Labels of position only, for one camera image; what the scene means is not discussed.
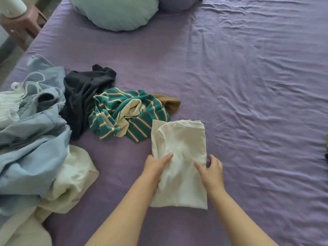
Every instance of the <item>purple pillow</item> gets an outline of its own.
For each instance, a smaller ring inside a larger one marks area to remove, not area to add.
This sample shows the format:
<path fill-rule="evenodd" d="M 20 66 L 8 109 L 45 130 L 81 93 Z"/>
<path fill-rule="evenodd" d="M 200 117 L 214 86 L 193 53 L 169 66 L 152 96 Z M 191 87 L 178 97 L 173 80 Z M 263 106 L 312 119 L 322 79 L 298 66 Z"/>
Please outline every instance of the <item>purple pillow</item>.
<path fill-rule="evenodd" d="M 159 0 L 159 8 L 166 12 L 182 12 L 189 9 L 198 0 Z"/>

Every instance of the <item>white t-shirt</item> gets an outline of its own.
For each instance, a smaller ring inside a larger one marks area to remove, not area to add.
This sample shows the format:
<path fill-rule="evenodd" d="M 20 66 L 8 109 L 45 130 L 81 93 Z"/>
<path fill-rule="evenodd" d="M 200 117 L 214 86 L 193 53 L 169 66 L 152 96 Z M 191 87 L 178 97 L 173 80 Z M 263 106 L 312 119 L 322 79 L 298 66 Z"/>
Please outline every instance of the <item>white t-shirt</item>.
<path fill-rule="evenodd" d="M 204 124 L 181 120 L 153 120 L 152 152 L 155 159 L 173 152 L 161 175 L 150 207 L 185 206 L 207 209 L 207 193 L 194 162 L 206 165 Z"/>

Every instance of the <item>hand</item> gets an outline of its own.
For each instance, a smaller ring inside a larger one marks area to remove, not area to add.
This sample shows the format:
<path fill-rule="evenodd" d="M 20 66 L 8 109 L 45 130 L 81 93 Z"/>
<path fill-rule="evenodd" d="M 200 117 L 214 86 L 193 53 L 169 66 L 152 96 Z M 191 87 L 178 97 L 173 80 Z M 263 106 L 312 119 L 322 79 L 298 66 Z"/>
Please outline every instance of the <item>hand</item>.
<path fill-rule="evenodd" d="M 145 161 L 142 175 L 150 178 L 154 182 L 155 186 L 157 186 L 164 167 L 171 161 L 172 157 L 173 153 L 169 153 L 163 158 L 155 160 L 152 155 L 149 155 Z"/>
<path fill-rule="evenodd" d="M 203 185 L 209 195 L 218 190 L 225 191 L 222 162 L 211 154 L 210 158 L 211 166 L 208 169 L 199 162 L 195 162 L 195 167 L 197 168 L 200 177 L 202 178 Z"/>

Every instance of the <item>wrinkled sheet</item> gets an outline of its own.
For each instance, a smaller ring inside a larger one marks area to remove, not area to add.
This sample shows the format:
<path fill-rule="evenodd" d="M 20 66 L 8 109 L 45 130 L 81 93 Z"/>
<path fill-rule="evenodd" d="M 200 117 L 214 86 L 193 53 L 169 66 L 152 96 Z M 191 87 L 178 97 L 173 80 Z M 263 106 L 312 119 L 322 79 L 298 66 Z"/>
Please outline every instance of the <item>wrinkled sheet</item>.
<path fill-rule="evenodd" d="M 327 246 L 327 10 L 327 0 L 204 0 L 114 33 L 63 0 L 5 87 L 24 79 L 37 52 L 69 70 L 111 67 L 124 90 L 177 97 L 172 120 L 204 123 L 207 153 L 224 163 L 228 193 L 269 236 L 285 246 Z M 100 175 L 68 214 L 46 221 L 54 246 L 83 246 L 151 153 L 150 139 L 101 141 L 90 130 L 72 143 Z M 208 211 L 149 208 L 139 245 L 230 242 L 209 202 Z"/>

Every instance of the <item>striped shirt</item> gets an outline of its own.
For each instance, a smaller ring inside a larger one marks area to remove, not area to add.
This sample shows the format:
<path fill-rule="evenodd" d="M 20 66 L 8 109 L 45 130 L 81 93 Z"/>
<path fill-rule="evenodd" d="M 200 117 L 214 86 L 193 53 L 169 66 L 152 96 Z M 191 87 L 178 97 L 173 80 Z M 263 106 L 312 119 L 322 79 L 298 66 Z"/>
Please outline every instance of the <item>striped shirt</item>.
<path fill-rule="evenodd" d="M 93 99 L 95 106 L 88 120 L 91 130 L 95 131 L 100 139 L 114 136 L 120 130 L 116 118 L 132 99 L 140 99 L 145 107 L 139 116 L 127 119 L 129 127 L 126 136 L 133 141 L 139 142 L 150 136 L 153 120 L 165 122 L 170 120 L 162 103 L 143 90 L 121 91 L 118 88 L 111 88 L 100 95 L 95 95 Z"/>

